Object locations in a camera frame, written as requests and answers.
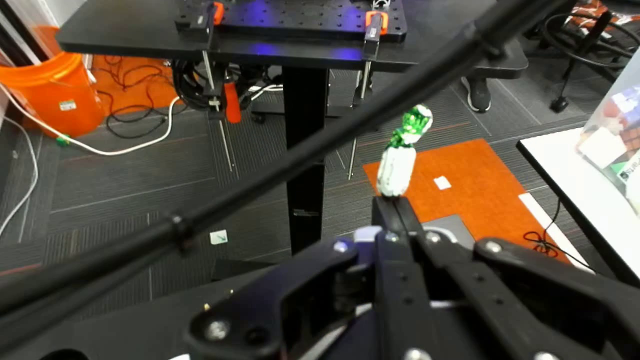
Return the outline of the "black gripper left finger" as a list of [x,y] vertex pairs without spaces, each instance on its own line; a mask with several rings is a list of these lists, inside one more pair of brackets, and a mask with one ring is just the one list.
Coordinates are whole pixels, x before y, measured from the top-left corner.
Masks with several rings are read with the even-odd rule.
[[188,324],[196,360],[424,358],[433,332],[404,197],[372,200],[372,238],[316,242]]

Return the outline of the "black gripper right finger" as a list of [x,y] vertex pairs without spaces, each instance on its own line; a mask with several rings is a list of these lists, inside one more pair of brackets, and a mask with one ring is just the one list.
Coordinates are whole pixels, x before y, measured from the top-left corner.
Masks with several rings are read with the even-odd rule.
[[484,350],[503,360],[640,360],[640,289],[497,238],[471,249],[426,231],[405,197],[391,231],[419,266],[422,288],[459,295],[479,319]]

